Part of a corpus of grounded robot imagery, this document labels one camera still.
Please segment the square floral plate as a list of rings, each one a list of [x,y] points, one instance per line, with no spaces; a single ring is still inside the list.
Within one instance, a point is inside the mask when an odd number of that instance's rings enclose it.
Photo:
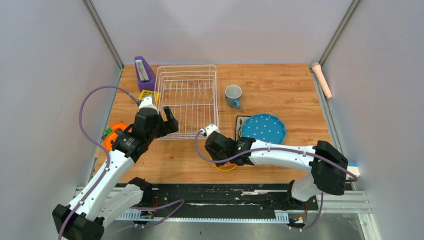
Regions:
[[[238,115],[235,121],[235,132],[234,139],[237,141],[242,135],[242,126],[251,116],[249,115]]]

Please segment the teal floral mug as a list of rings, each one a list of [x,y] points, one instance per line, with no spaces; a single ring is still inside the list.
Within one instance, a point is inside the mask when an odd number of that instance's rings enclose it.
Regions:
[[[230,108],[239,110],[241,108],[240,98],[242,96],[242,89],[240,86],[232,84],[225,88],[226,104]]]

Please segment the blue polka dot plate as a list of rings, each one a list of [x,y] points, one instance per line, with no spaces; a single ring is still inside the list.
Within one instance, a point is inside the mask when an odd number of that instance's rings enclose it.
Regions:
[[[282,144],[286,138],[285,124],[277,116],[259,113],[248,117],[241,126],[240,136],[271,144]]]

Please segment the yellow ribbed bowl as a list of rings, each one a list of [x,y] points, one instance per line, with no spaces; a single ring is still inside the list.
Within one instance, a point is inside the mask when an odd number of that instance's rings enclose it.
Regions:
[[[213,166],[214,166],[217,170],[220,170],[220,171],[223,171],[223,172],[229,172],[229,171],[232,171],[232,170],[234,170],[234,169],[237,167],[237,165],[236,165],[236,164],[231,163],[231,162],[226,162],[226,163],[223,163],[223,164],[213,163]]]

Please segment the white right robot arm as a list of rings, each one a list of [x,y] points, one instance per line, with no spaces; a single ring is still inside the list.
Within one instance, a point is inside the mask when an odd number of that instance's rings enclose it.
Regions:
[[[305,177],[290,183],[285,195],[286,204],[292,209],[298,209],[320,193],[334,196],[345,193],[349,161],[327,141],[319,140],[316,145],[309,146],[289,146],[250,137],[233,140],[218,130],[201,129],[197,134],[206,137],[204,148],[209,154],[209,157],[202,155],[201,158],[216,165],[272,165],[306,173]]]

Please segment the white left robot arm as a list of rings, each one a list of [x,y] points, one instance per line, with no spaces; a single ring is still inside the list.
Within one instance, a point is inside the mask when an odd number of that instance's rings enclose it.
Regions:
[[[146,207],[152,203],[151,186],[139,177],[112,198],[108,195],[154,139],[179,130],[171,108],[165,106],[163,111],[166,120],[156,108],[142,107],[134,123],[115,128],[115,138],[111,134],[107,136],[111,149],[106,162],[78,196],[67,205],[58,204],[52,212],[59,239],[100,240],[108,225],[129,207],[136,204]]]

